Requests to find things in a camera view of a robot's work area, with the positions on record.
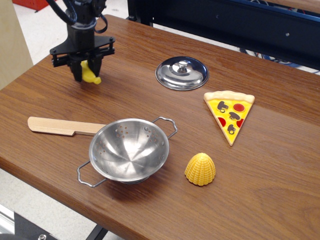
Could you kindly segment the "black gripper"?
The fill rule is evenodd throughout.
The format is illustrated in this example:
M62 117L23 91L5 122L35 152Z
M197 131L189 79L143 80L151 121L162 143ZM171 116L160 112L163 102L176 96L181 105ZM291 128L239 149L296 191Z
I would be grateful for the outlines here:
M113 44L116 39L112 36L96 35L95 27L95 23L67 25L66 40L49 51L52 65L69 65L77 82L82 81L81 61L88 60L89 69L98 77L103 57L115 52Z

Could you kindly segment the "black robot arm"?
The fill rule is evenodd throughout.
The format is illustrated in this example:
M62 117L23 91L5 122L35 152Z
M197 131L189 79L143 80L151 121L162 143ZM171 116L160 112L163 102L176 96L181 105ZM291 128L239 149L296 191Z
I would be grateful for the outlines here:
M67 65L78 82L100 84L102 59L115 53L115 38L100 35L108 28L108 21L102 14L106 2L65 0L65 11L54 0L47 3L67 26L66 40L49 51L52 65Z

